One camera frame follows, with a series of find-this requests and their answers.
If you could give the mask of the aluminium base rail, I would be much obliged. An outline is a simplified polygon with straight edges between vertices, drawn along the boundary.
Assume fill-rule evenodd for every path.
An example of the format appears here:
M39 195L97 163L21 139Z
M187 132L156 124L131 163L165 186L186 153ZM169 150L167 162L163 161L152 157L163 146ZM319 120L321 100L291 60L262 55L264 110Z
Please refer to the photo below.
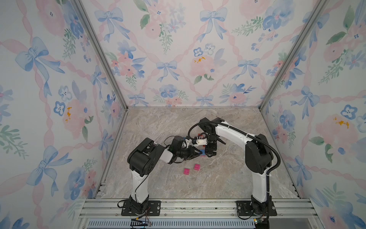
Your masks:
M143 216L124 216L117 199L84 203L76 229L323 229L309 199L274 199L275 216L248 214L234 199L160 199Z

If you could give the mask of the aluminium corner post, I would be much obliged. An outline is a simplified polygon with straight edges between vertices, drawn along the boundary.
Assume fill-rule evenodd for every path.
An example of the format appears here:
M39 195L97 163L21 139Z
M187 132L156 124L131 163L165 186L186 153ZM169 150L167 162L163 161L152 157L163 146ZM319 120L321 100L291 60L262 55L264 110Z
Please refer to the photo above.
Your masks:
M75 8L75 11L77 13L77 15L80 17L81 23L82 25L85 27L86 33L90 38L91 41L91 45L94 49L94 51L96 52L97 57L100 60L100 63L103 67L103 69L106 72L107 78L110 80L111 84L112 84L112 88L113 90L116 92L116 96L119 100L119 102L121 103L122 107L123 107L123 111L127 112L128 111L128 106L126 104L126 101L123 97L123 94L119 88L118 82L115 79L111 67L109 66L109 64L107 63L107 58L104 54L103 48L98 40L97 34L91 24L91 21L85 11L85 8L83 6L82 1L79 0L72 0L71 4L73 5L73 7Z
M327 4L327 0L319 0L315 3L313 10L308 17L308 21L305 23L302 30L300 31L297 40L294 42L294 45L290 49L288 56L284 61L284 65L280 68L277 76L274 78L274 81L271 83L268 92L265 94L265 97L259 106L259 110L261 112L265 109L266 105L269 104L269 100L271 99L272 94L275 92L276 88L282 81L282 77L289 69L297 54L300 52L306 38L315 27L316 22L319 20Z

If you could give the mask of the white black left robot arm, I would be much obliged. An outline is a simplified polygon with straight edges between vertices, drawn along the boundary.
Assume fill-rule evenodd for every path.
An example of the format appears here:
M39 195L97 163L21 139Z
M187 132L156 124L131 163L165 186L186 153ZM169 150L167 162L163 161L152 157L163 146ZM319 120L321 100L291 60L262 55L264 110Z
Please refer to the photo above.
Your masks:
M156 164L177 163L177 159L187 161L199 157L202 151L190 145L190 141L175 136L171 144L163 146L150 138L144 139L128 156L127 162L132 172L132 194L128 203L130 211L137 215L147 212L149 193L148 179Z

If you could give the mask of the aluminium corner post right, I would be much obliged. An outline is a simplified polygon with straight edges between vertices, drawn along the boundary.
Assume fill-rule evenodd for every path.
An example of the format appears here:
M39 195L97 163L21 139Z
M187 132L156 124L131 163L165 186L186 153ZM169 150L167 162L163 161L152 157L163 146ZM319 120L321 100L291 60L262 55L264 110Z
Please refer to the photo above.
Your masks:
M294 42L294 45L290 49L288 56L284 61L284 65L280 68L277 76L274 78L274 81L271 83L268 92L265 94L265 97L259 106L259 110L261 112L265 109L266 105L269 104L269 100L271 99L272 94L275 92L276 88L282 81L282 77L289 69L297 54L300 52L306 38L315 27L316 22L319 20L327 4L327 0L319 0L315 3L313 10L308 17L308 21L305 23L302 30L300 31L297 40Z

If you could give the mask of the aluminium corner post left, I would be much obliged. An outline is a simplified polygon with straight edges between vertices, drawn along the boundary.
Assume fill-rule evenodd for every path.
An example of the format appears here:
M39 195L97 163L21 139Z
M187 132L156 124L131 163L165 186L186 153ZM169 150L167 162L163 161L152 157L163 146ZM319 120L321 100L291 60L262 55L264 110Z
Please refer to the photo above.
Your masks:
M126 101L123 97L123 94L119 88L118 82L115 79L111 67L109 66L109 64L107 63L107 58L104 54L103 48L98 40L97 34L91 24L91 21L85 11L85 8L83 6L82 1L79 0L72 0L71 4L73 5L73 7L75 8L75 11L77 13L77 15L80 17L81 23L82 25L85 27L86 33L90 38L91 41L91 45L94 49L94 51L96 52L97 57L100 60L100 63L103 67L103 69L106 72L107 78L110 80L111 84L112 84L112 88L113 90L116 92L116 96L119 100L119 102L121 103L122 107L123 107L123 111L127 112L128 111L128 106L126 104Z

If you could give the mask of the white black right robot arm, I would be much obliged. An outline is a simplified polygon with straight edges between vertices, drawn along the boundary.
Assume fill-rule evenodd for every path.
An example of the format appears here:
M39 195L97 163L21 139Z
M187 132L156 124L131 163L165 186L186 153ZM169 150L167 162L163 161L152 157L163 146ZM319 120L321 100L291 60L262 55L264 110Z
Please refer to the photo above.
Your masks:
M207 118L200 120L198 126L203 130L207 157L216 155L217 143L224 141L221 137L235 143L244 150L245 164L252 172L253 191L251 195L252 212L254 215L269 215L272 209L269 175L281 164L277 160L272 166L274 148L271 147L263 134L252 135L234 126L229 125L221 118L212 121Z

